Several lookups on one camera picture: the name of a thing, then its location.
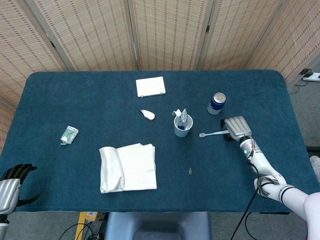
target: power strip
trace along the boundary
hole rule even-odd
[[[320,82],[320,72],[314,72],[309,77],[303,77],[304,81],[313,81],[313,82]]]

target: small packet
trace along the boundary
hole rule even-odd
[[[188,114],[187,114],[187,110],[183,109],[181,115],[179,116],[177,127],[178,129],[185,130],[187,125],[188,125]]]
[[[60,138],[60,140],[62,141],[60,145],[72,144],[78,132],[79,130],[76,129],[75,127],[68,126]]]

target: gray chair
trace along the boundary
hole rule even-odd
[[[105,240],[211,240],[208,212],[111,212]]]

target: woven screen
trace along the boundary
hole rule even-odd
[[[132,0],[140,70],[194,69],[208,2]]]
[[[320,48],[320,1],[290,0],[249,61],[250,69],[274,69],[288,82]]]
[[[199,69],[243,69],[279,4],[279,0],[220,0]]]
[[[14,112],[0,104],[0,154],[4,148],[6,137],[14,118]]]
[[[135,70],[123,0],[35,0],[77,71]]]
[[[0,95],[18,105],[30,74],[62,68],[16,2],[0,6]]]

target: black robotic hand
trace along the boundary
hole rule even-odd
[[[0,218],[10,215],[16,207],[33,203],[39,194],[30,199],[20,200],[20,188],[30,171],[36,170],[32,164],[18,164],[8,169],[0,179]]]

